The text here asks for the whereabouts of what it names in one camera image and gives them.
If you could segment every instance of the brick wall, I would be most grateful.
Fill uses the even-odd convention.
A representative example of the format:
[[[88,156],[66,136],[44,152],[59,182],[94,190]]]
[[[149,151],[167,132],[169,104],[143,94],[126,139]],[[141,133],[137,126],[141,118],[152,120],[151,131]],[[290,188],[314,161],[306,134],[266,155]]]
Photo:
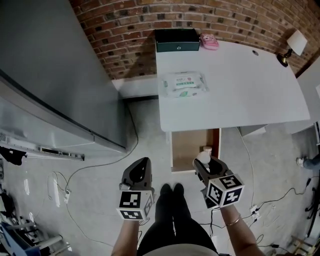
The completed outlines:
[[[154,29],[195,28],[217,39],[285,53],[299,29],[308,43],[290,65],[297,74],[319,55],[314,0],[70,0],[111,79],[156,74]]]

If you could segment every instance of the power strip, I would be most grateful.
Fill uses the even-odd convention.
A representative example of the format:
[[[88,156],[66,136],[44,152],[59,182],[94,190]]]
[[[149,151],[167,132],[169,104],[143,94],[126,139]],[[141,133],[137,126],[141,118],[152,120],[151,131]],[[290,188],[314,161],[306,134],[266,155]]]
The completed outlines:
[[[261,218],[258,207],[256,205],[254,205],[252,208],[250,208],[250,212],[252,214],[252,220],[254,222],[256,222],[257,220],[259,220]]]

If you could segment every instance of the sneaker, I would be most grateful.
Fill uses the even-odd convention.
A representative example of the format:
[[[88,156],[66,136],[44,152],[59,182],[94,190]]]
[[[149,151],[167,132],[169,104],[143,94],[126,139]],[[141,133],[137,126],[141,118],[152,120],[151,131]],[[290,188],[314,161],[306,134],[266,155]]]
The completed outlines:
[[[175,194],[179,194],[179,195],[183,196],[184,193],[185,193],[184,186],[182,186],[181,183],[175,184],[175,186],[174,186],[174,188],[173,188],[173,192],[174,192]]]
[[[296,164],[302,168],[304,167],[304,161],[305,161],[304,158],[299,158],[299,157],[297,157],[297,159],[295,160]]]
[[[172,192],[172,189],[168,183],[164,184],[160,189],[160,195],[169,194]]]

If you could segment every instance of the desk drawer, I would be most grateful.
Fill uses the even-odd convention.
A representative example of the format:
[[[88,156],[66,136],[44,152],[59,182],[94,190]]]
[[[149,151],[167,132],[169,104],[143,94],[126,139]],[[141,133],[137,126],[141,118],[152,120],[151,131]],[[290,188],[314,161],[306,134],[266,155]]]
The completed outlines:
[[[220,157],[221,129],[175,131],[169,133],[172,173],[194,172],[193,160],[204,146]]]

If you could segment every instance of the white desk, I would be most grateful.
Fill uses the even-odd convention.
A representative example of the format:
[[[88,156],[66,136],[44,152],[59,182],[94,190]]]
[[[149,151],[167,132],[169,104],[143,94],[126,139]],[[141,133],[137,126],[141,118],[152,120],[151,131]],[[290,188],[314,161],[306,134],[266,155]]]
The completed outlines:
[[[159,95],[165,132],[253,126],[310,119],[297,79],[276,56],[253,47],[219,41],[219,49],[157,52],[157,75],[199,71],[206,96]]]

